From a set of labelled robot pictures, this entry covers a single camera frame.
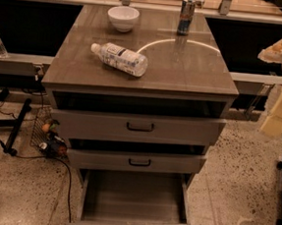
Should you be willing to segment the grey drawer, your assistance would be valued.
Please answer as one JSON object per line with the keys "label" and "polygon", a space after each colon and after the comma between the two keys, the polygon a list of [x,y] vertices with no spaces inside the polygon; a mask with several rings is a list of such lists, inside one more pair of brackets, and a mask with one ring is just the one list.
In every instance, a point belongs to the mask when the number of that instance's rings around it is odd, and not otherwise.
{"label": "grey drawer", "polygon": [[191,225],[184,174],[88,170],[68,225]]}
{"label": "grey drawer", "polygon": [[65,139],[214,145],[225,120],[53,109]]}
{"label": "grey drawer", "polygon": [[68,149],[67,156],[75,168],[184,174],[197,174],[206,160],[205,155],[195,154],[94,151],[71,148]]}

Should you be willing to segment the blue silver drink can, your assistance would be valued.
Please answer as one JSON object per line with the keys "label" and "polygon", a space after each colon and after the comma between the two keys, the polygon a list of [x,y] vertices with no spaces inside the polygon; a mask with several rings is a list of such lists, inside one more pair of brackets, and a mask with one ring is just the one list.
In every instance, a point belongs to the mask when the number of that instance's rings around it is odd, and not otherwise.
{"label": "blue silver drink can", "polygon": [[190,24],[195,13],[195,0],[183,0],[181,5],[180,20],[177,26],[178,35],[188,35]]}

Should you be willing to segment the white ceramic bowl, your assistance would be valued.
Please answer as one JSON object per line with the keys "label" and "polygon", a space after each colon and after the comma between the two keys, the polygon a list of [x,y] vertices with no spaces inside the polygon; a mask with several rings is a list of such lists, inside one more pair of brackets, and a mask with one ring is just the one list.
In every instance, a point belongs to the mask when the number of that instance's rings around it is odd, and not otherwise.
{"label": "white ceramic bowl", "polygon": [[112,27],[121,32],[130,31],[139,21],[140,13],[137,9],[128,6],[117,6],[107,11]]}

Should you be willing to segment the clear plastic water bottle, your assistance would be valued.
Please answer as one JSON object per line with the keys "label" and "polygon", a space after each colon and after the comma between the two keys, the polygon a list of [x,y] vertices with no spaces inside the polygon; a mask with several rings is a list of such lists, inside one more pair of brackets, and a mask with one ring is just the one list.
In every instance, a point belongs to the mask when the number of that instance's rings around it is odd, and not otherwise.
{"label": "clear plastic water bottle", "polygon": [[144,75],[148,67],[148,61],[145,56],[120,45],[110,42],[102,45],[93,43],[90,49],[106,65],[131,74],[134,77]]}

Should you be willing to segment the metal rail frame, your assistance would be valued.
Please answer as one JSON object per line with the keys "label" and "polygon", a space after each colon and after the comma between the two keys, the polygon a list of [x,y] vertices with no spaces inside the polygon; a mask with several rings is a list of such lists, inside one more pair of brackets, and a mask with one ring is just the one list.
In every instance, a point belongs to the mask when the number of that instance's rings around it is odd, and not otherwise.
{"label": "metal rail frame", "polygon": [[[85,4],[115,4],[119,0],[0,0],[0,36],[10,57],[0,59],[0,86],[34,88],[35,66],[46,68]],[[260,63],[261,47],[282,36],[282,12],[264,0],[205,0],[203,12],[226,63],[238,79],[236,109],[246,109],[263,84],[258,77],[282,73],[276,64]]]}

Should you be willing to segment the grey drawer cabinet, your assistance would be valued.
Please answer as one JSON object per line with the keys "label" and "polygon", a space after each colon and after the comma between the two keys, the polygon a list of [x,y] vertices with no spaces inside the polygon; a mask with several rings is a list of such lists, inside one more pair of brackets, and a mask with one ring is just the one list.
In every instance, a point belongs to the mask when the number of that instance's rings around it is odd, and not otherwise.
{"label": "grey drawer cabinet", "polygon": [[82,8],[42,81],[75,168],[200,171],[239,93],[205,18],[178,24],[143,9],[121,33],[107,8]]}

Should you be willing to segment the black floor stand left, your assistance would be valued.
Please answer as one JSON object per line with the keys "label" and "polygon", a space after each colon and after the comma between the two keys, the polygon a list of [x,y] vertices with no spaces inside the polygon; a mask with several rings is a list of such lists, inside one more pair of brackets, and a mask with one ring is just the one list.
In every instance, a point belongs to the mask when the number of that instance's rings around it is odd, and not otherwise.
{"label": "black floor stand left", "polygon": [[13,148],[13,143],[18,136],[19,129],[22,126],[22,122],[26,117],[26,114],[31,110],[31,100],[28,98],[25,100],[23,107],[21,108],[20,114],[14,119],[0,119],[0,128],[11,128],[9,138],[6,142],[0,140],[0,145],[3,147],[3,151],[11,156],[16,156],[17,151]]}

